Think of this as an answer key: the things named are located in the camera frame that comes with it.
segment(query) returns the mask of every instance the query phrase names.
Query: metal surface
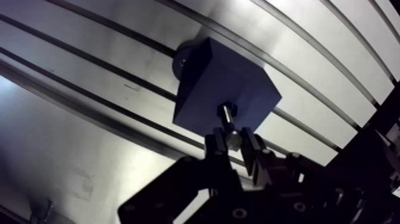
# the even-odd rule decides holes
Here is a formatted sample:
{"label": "metal surface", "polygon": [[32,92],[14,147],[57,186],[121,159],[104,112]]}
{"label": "metal surface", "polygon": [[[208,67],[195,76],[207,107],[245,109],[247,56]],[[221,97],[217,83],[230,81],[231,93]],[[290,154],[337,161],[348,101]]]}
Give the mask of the metal surface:
{"label": "metal surface", "polygon": [[[173,82],[175,85],[177,85],[177,80],[174,78],[172,72],[164,72],[170,71],[171,65],[169,63],[166,63],[163,64],[161,68],[159,67],[160,63],[166,62],[163,59],[170,60],[162,54],[143,45],[140,45],[123,35],[111,32],[106,27],[93,23],[79,15],[63,10],[60,7],[54,6],[50,3],[42,1],[22,2],[23,5],[27,4],[29,5],[29,7],[24,7],[18,10],[18,5],[4,4],[4,7],[2,8],[4,9],[4,11],[2,11],[2,13],[12,14],[15,19],[18,19],[19,21],[25,24],[29,24],[30,26],[33,26],[35,28],[40,28],[41,31],[45,30],[46,33],[48,33],[49,35],[54,36],[62,41],[65,41],[67,43],[74,43],[75,46],[79,46],[80,49],[84,49],[86,52],[89,52],[93,55],[99,55],[102,58],[110,60],[111,62],[115,61],[115,65],[118,65],[119,67],[126,69],[127,71],[130,71],[137,76],[143,76],[143,73],[145,73],[145,77],[148,81],[153,82],[154,84],[159,85],[164,89],[171,89],[166,87],[165,85],[168,82]],[[35,10],[35,8],[38,7],[40,8],[40,13],[37,13],[39,11]],[[25,14],[13,13],[20,10],[24,10]],[[53,25],[52,23],[44,22],[49,20],[54,22],[57,21],[56,25],[58,23],[62,23],[65,26],[63,26],[62,30],[56,28],[53,29],[52,26],[55,25]],[[82,28],[75,29],[74,27],[78,25]],[[2,24],[2,29],[7,30],[6,32],[2,33],[2,38],[4,38],[2,39],[4,43],[2,46],[16,53],[20,57],[30,60],[41,67],[51,69],[52,71],[54,71],[55,74],[85,89],[88,89],[103,98],[111,100],[112,102],[123,106],[136,114],[151,119],[153,122],[159,123],[164,127],[170,128],[171,130],[181,133],[182,135],[187,136],[195,141],[202,142],[200,136],[194,135],[186,130],[183,130],[182,128],[171,124],[174,107],[174,104],[172,102],[158,97],[152,92],[147,91],[146,89],[142,89],[138,86],[132,86],[131,83],[126,83],[118,76],[109,73],[91,63],[88,63],[83,59],[73,56],[63,50],[60,50],[59,48],[49,43],[34,38],[33,36],[24,33],[21,30],[18,30],[6,24]],[[96,41],[93,41],[92,39],[93,33],[97,34]],[[112,48],[110,48],[110,50],[112,52],[115,52],[115,54],[111,54],[113,55],[113,57],[111,58],[108,51],[104,48],[85,44],[88,42],[90,42],[91,44],[99,42],[99,46],[106,46],[106,43],[110,44],[110,39],[106,38],[107,36],[113,36],[115,38],[118,37],[115,41],[111,41]],[[19,42],[23,42],[25,43],[25,45],[23,46],[23,48],[21,48],[21,46],[14,41],[7,41],[10,38],[15,40],[19,39]],[[155,58],[145,59],[147,51],[156,55]],[[135,61],[135,57],[142,57],[142,59],[138,59],[138,61]],[[127,61],[127,63],[122,66],[121,60]],[[148,62],[150,64],[148,64],[145,70],[142,70],[143,66],[146,65]],[[284,125],[276,126],[276,129],[274,130],[274,133],[276,134],[270,135],[269,133],[262,133],[261,136],[267,138],[269,141],[274,142],[281,147],[286,148],[285,145],[288,145],[284,136],[295,139],[295,141],[301,138],[302,140],[300,140],[298,143],[300,145],[299,147],[298,144],[296,144],[296,147],[294,147],[295,145],[289,144],[292,148],[288,148],[288,150],[290,151],[300,150],[301,153],[304,153],[303,151],[308,151],[310,148],[315,147],[313,142],[318,142],[312,136],[309,136],[307,134],[303,135],[301,130],[297,131],[297,127],[291,124],[286,124],[287,122],[279,117],[271,116],[267,118],[267,120],[270,119],[278,119],[278,121],[272,121],[272,123],[284,123]],[[351,130],[351,127],[345,127],[341,130]],[[338,145],[345,145],[352,138],[352,135],[348,135],[348,133],[349,132],[341,131],[338,132],[338,134],[334,134],[338,135],[338,139],[344,140],[342,140],[342,142],[340,142],[340,144]],[[324,144],[320,144],[318,142],[317,145],[318,150],[321,150],[322,152],[331,151],[331,149],[329,149],[329,147],[325,146]],[[189,154],[194,153],[192,149],[189,149],[187,147],[187,145],[179,144],[179,147],[177,148]],[[197,154],[197,157],[202,156],[202,150],[198,149],[195,151],[197,151],[197,153],[195,153]],[[231,154],[232,156],[241,159],[240,154]],[[334,156],[334,154],[331,153],[321,154],[329,155],[328,157],[326,157],[327,160],[322,161],[323,164],[332,159]]]}
{"label": "metal surface", "polygon": [[[160,142],[161,150],[155,151],[165,156],[171,156],[163,153],[166,148],[176,149],[177,158],[181,154],[204,156],[204,140],[171,122],[179,81],[172,72],[170,56],[182,42],[210,36],[262,66],[283,99],[256,133],[269,148],[282,154],[296,151],[322,165],[334,158],[375,112],[373,101],[359,91],[360,86],[354,86],[356,81],[382,103],[393,89],[390,78],[400,77],[400,45],[388,22],[367,1],[333,1],[365,42],[321,2],[269,1],[313,38],[309,41],[319,42],[336,57],[357,79],[353,81],[327,59],[326,51],[316,50],[318,46],[299,36],[299,30],[293,31],[290,23],[282,23],[248,0],[68,2],[99,15],[97,22],[46,1],[0,1],[0,15],[42,32],[49,36],[47,41],[56,39],[59,46],[66,46],[62,49],[37,32],[29,34],[27,29],[0,21],[0,48],[40,67],[40,73],[47,70],[107,104],[23,66],[8,57],[10,54],[0,54],[0,59],[94,114],[139,132],[144,138],[138,144],[145,148],[150,148],[151,141]],[[399,28],[400,17],[389,1],[377,4],[394,28]],[[108,125],[94,126],[82,120],[84,117],[77,117],[68,107],[60,108],[46,96],[40,97],[52,104],[3,78],[0,85],[0,150],[7,152],[21,182],[38,176],[33,190],[49,192],[61,203],[60,212],[77,224],[118,223],[116,207],[173,161],[104,131],[102,128],[129,137]],[[150,145],[143,144],[145,136],[153,139]],[[240,152],[229,154],[242,163]],[[246,176],[245,168],[238,164],[232,166]]]}
{"label": "metal surface", "polygon": [[0,141],[13,177],[30,183],[30,191],[51,197],[57,210],[76,223],[118,223],[117,207],[174,161],[3,77],[0,86]]}
{"label": "metal surface", "polygon": [[[253,1],[263,8],[268,6],[263,0]],[[283,22],[331,61],[365,97],[383,103],[393,89],[390,80],[355,36],[321,2],[269,2],[271,7],[267,9],[281,11],[275,17],[287,16],[292,22]]]}
{"label": "metal surface", "polygon": [[388,19],[388,21],[385,21],[386,24],[395,29],[397,34],[394,33],[393,35],[400,35],[400,16],[396,12],[394,6],[390,3],[390,0],[376,0],[375,3],[382,10],[383,15]]}
{"label": "metal surface", "polygon": [[400,64],[398,63],[400,45],[373,6],[363,0],[331,2],[369,41],[398,81],[400,79]]}
{"label": "metal surface", "polygon": [[383,62],[382,58],[378,55],[375,49],[371,46],[371,44],[365,39],[365,37],[360,33],[360,31],[354,26],[353,23],[345,16],[343,13],[338,10],[338,8],[333,5],[329,0],[320,0],[322,4],[327,7],[333,15],[335,15],[342,23],[345,25],[349,31],[358,39],[358,41],[364,46],[364,48],[371,54],[371,56],[375,59],[381,69],[384,71],[386,76],[392,81],[393,84],[396,83],[396,79],[394,78],[392,72],[389,70],[387,65]]}

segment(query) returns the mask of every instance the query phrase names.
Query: black mount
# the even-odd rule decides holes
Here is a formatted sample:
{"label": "black mount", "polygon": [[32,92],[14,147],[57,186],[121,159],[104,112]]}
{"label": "black mount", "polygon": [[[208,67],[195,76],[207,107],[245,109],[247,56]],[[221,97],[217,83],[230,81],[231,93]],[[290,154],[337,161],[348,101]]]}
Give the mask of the black mount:
{"label": "black mount", "polygon": [[[205,137],[205,158],[175,162],[119,208],[122,224],[173,223],[202,189],[210,199],[187,223],[356,223],[365,204],[362,189],[298,153],[277,158],[250,129],[235,129],[235,110],[219,106],[223,129]],[[230,165],[227,142],[235,132],[233,142],[240,142],[259,190],[244,191]]]}

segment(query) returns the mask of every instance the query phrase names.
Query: metal slot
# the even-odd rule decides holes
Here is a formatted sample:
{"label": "metal slot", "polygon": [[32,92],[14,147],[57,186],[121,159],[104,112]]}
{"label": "metal slot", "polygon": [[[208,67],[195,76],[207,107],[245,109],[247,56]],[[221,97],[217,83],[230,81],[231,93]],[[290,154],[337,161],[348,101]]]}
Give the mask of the metal slot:
{"label": "metal slot", "polygon": [[63,1],[63,0],[45,0],[47,2],[50,2],[54,5],[57,5],[63,9],[69,10],[73,13],[76,13],[78,15],[81,15],[85,18],[88,18],[92,21],[95,21],[97,23],[100,23],[101,25],[104,25],[112,30],[115,30],[116,32],[122,33],[136,41],[139,41],[140,43],[147,45],[169,57],[174,57],[175,56],[175,50],[153,40],[148,38],[145,35],[142,35],[134,30],[131,30],[127,28],[126,26],[122,26],[119,23],[116,23],[110,19],[107,19],[103,16],[97,15],[89,10],[86,10],[84,8],[81,8],[77,5],[71,4],[69,2]]}
{"label": "metal slot", "polygon": [[361,42],[361,44],[366,48],[366,50],[371,54],[371,56],[375,59],[381,69],[384,71],[386,76],[390,79],[393,85],[396,85],[396,79],[394,78],[392,72],[390,72],[389,68],[380,58],[378,53],[374,50],[374,48],[370,45],[370,43],[366,40],[366,38],[361,34],[361,32],[350,22],[350,20],[335,6],[330,2],[330,0],[320,0],[322,4],[326,6],[346,27],[350,30],[350,32]]}
{"label": "metal slot", "polygon": [[108,63],[106,61],[104,61],[104,60],[96,58],[93,55],[90,55],[90,54],[88,54],[88,53],[86,53],[86,52],[84,52],[84,51],[82,51],[82,50],[80,50],[78,48],[75,48],[75,47],[73,47],[73,46],[71,46],[71,45],[69,45],[69,44],[67,44],[65,42],[62,42],[62,41],[60,41],[58,39],[55,39],[52,36],[49,36],[49,35],[47,35],[45,33],[42,33],[42,32],[40,32],[40,31],[38,31],[38,30],[36,30],[36,29],[34,29],[32,27],[26,26],[25,24],[20,23],[20,22],[18,22],[16,20],[13,20],[13,19],[11,19],[11,18],[9,18],[9,17],[7,17],[7,16],[5,16],[3,14],[0,14],[0,20],[3,21],[3,22],[6,22],[6,23],[18,28],[18,29],[21,29],[21,30],[33,35],[33,36],[36,36],[36,37],[38,37],[40,39],[43,39],[43,40],[45,40],[45,41],[47,41],[47,42],[49,42],[49,43],[51,43],[51,44],[53,44],[53,45],[55,45],[55,46],[57,46],[59,48],[62,48],[62,49],[66,50],[66,51],[68,51],[68,52],[70,52],[70,53],[72,53],[72,54],[74,54],[76,56],[84,58],[85,60],[88,60],[91,63],[94,63],[97,66],[102,67],[103,69],[106,69],[106,70],[108,70],[108,71],[110,71],[112,73],[115,73],[116,75],[121,76],[121,77],[127,79],[128,81],[131,81],[131,82],[136,83],[136,84],[138,84],[140,86],[143,86],[144,88],[149,89],[150,91],[155,92],[156,94],[161,95],[162,97],[165,97],[165,98],[167,98],[167,99],[169,99],[171,101],[174,101],[174,102],[176,100],[176,96],[174,94],[172,94],[171,92],[166,91],[165,89],[162,89],[159,86],[157,86],[157,85],[155,85],[155,84],[153,84],[151,82],[148,82],[148,81],[146,81],[146,80],[144,80],[142,78],[139,78],[139,77],[135,76],[134,74],[131,74],[131,73],[127,72],[127,71],[124,71],[124,70],[122,70],[122,69],[120,69],[120,68],[118,68],[118,67],[116,67],[116,66],[114,66],[114,65],[112,65],[112,64],[110,64],[110,63]]}
{"label": "metal slot", "polygon": [[214,20],[201,15],[200,13],[172,0],[157,0],[158,2],[164,4],[165,6],[201,23],[202,25],[208,27],[209,29],[213,30],[214,32],[222,35],[226,39],[232,41],[236,45],[240,46],[241,48],[247,50],[252,55],[256,56],[260,60],[268,63],[276,70],[284,74],[290,80],[294,81],[297,85],[301,86],[307,92],[309,92],[312,96],[317,98],[321,101],[324,105],[326,105],[329,109],[335,112],[340,118],[347,122],[347,124],[354,127],[356,130],[361,130],[361,127],[358,126],[345,112],[343,112],[336,104],[331,102],[327,97],[325,97],[320,91],[306,82],[302,77],[298,76],[294,71],[287,68],[285,65],[277,61],[275,58],[268,55],[263,50],[259,49],[259,47],[253,45],[252,43],[248,42],[235,32],[227,29],[226,27],[220,25],[219,23],[215,22]]}
{"label": "metal slot", "polygon": [[[147,125],[149,127],[152,127],[152,128],[154,128],[154,129],[156,129],[156,130],[158,130],[160,132],[163,132],[163,133],[165,133],[167,135],[170,135],[170,136],[172,136],[172,137],[174,137],[176,139],[179,139],[179,140],[181,140],[181,141],[183,141],[185,143],[193,145],[194,147],[204,149],[204,145],[202,143],[197,142],[197,141],[195,141],[195,140],[193,140],[191,138],[188,138],[188,137],[186,137],[184,135],[181,135],[181,134],[179,134],[179,133],[177,133],[177,132],[175,132],[175,131],[173,131],[171,129],[168,129],[168,128],[162,126],[162,125],[159,125],[158,123],[155,123],[155,122],[153,122],[153,121],[151,121],[151,120],[149,120],[149,119],[147,119],[145,117],[142,117],[142,116],[140,116],[140,115],[138,115],[138,114],[136,114],[134,112],[126,110],[125,108],[123,108],[123,107],[121,107],[121,106],[119,106],[117,104],[114,104],[114,103],[112,103],[112,102],[110,102],[110,101],[108,101],[108,100],[106,100],[104,98],[101,98],[101,97],[99,97],[99,96],[97,96],[97,95],[95,95],[95,94],[93,94],[93,93],[91,93],[91,92],[89,92],[89,91],[87,91],[87,90],[85,90],[85,89],[83,89],[83,88],[81,88],[81,87],[79,87],[79,86],[77,86],[77,85],[75,85],[75,84],[73,84],[73,83],[71,83],[71,82],[69,82],[69,81],[67,81],[67,80],[65,80],[65,79],[63,79],[63,78],[61,78],[61,77],[59,77],[59,76],[57,76],[57,75],[45,70],[43,68],[41,68],[41,67],[39,67],[39,66],[37,66],[37,65],[35,65],[35,64],[33,64],[33,63],[31,63],[31,62],[29,62],[29,61],[27,61],[27,60],[15,55],[15,54],[13,54],[12,52],[7,51],[6,49],[3,49],[3,48],[0,47],[0,53],[6,55],[7,57],[9,57],[11,59],[13,59],[14,61],[19,62],[20,64],[23,64],[24,66],[26,66],[26,67],[28,67],[28,68],[30,68],[32,70],[40,73],[41,75],[43,75],[43,76],[45,76],[45,77],[47,77],[47,78],[49,78],[49,79],[51,79],[51,80],[53,80],[55,82],[58,82],[61,85],[64,85],[65,87],[67,87],[69,89],[72,89],[72,90],[74,90],[74,91],[76,91],[76,92],[78,92],[78,93],[80,93],[80,94],[82,94],[82,95],[84,95],[84,96],[86,96],[86,97],[88,97],[88,98],[90,98],[90,99],[92,99],[92,100],[94,100],[94,101],[96,101],[96,102],[98,102],[98,103],[100,103],[100,104],[112,109],[112,110],[115,110],[115,111],[117,111],[117,112],[119,112],[121,114],[124,114],[125,116],[127,116],[127,117],[129,117],[131,119],[137,120],[138,122],[141,122],[141,123],[143,123],[143,124],[145,124],[145,125]],[[236,159],[234,157],[231,157],[231,160],[234,163],[237,163],[239,165],[243,165],[242,161],[240,161],[240,160],[238,160],[238,159]]]}
{"label": "metal slot", "polygon": [[379,7],[379,5],[376,3],[375,0],[368,0],[372,7],[376,10],[376,12],[379,14],[379,16],[382,18],[382,20],[385,22],[389,30],[392,32],[393,36],[396,38],[397,42],[400,44],[400,35],[397,33],[395,27],[393,24],[390,22],[389,18],[386,16],[386,14],[383,12],[383,10]]}
{"label": "metal slot", "polygon": [[274,109],[274,113],[281,118],[287,120],[289,123],[293,124],[294,126],[302,129],[307,134],[311,135],[312,137],[318,139],[320,142],[324,143],[325,145],[329,146],[331,149],[335,150],[336,152],[340,152],[342,149],[335,145],[333,142],[319,134],[318,132],[314,131],[312,128],[308,127],[306,124],[301,123],[296,118],[292,117],[290,114],[284,112],[279,108]]}
{"label": "metal slot", "polygon": [[374,106],[379,108],[378,102],[374,99],[374,96],[368,91],[365,86],[358,81],[358,79],[344,66],[328,49],[326,49],[317,39],[309,34],[305,29],[299,26],[296,22],[290,19],[286,14],[278,10],[275,6],[271,5],[265,0],[251,0],[253,3],[258,5],[260,8],[277,18],[288,28],[293,30],[297,35],[303,38],[309,43],[315,50],[317,50],[322,56],[330,61]]}

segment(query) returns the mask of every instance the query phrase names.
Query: metal bolt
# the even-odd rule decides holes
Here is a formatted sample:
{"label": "metal bolt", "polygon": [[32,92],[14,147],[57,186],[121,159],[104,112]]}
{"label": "metal bolt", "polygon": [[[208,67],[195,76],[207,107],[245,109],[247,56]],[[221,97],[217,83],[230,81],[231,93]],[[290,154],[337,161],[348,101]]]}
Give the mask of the metal bolt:
{"label": "metal bolt", "polygon": [[306,209],[306,206],[304,203],[302,202],[296,202],[293,207],[295,208],[295,210],[300,211],[300,212],[304,212]]}
{"label": "metal bolt", "polygon": [[232,216],[235,219],[244,219],[247,216],[247,211],[242,208],[236,208],[232,211]]}
{"label": "metal bolt", "polygon": [[135,210],[135,209],[136,209],[136,207],[133,206],[133,205],[131,205],[131,204],[127,204],[127,205],[124,207],[124,210],[125,210],[125,211],[133,211],[133,210]]}

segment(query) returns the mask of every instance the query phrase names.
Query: screw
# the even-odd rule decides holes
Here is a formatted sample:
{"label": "screw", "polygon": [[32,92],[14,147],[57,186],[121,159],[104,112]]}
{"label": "screw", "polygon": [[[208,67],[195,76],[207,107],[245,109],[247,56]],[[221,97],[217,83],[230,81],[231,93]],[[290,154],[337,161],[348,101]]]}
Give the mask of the screw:
{"label": "screw", "polygon": [[235,219],[244,219],[247,216],[247,211],[242,208],[237,208],[232,211],[232,216]]}
{"label": "screw", "polygon": [[295,208],[295,210],[300,211],[300,212],[304,212],[306,209],[306,206],[304,203],[302,202],[296,202],[293,207]]}

